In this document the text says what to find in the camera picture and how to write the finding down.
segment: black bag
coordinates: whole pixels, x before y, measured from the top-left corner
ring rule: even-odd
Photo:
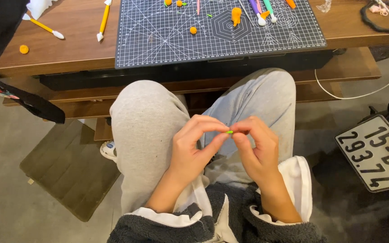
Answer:
[[[0,0],[0,56],[7,47],[26,13],[29,0]],[[10,92],[19,99],[13,99],[34,115],[63,124],[64,112],[42,97],[25,92],[0,81],[0,89]]]

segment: white shoe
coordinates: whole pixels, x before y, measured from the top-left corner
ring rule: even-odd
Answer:
[[[115,149],[115,141],[110,140],[106,141],[100,147],[100,153],[106,159],[113,160],[116,163],[116,149]]]

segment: grey sweatpants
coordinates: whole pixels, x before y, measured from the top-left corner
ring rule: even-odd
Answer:
[[[146,203],[170,164],[172,138],[190,119],[181,101],[161,84],[141,80],[124,88],[110,109],[112,133],[122,181],[122,214]],[[262,69],[233,85],[204,115],[228,126],[251,115],[279,137],[279,161],[292,157],[295,130],[295,83],[284,70]],[[201,146],[215,136],[208,132]],[[205,168],[211,183],[249,183],[238,150],[228,139]]]

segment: license plate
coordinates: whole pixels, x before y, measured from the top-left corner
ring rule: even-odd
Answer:
[[[389,190],[389,123],[377,115],[335,137],[370,192]]]

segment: green tool handle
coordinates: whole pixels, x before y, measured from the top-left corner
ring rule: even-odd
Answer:
[[[273,8],[271,7],[271,3],[269,0],[264,0],[265,7],[267,7],[267,10],[270,11],[270,14],[274,14]]]

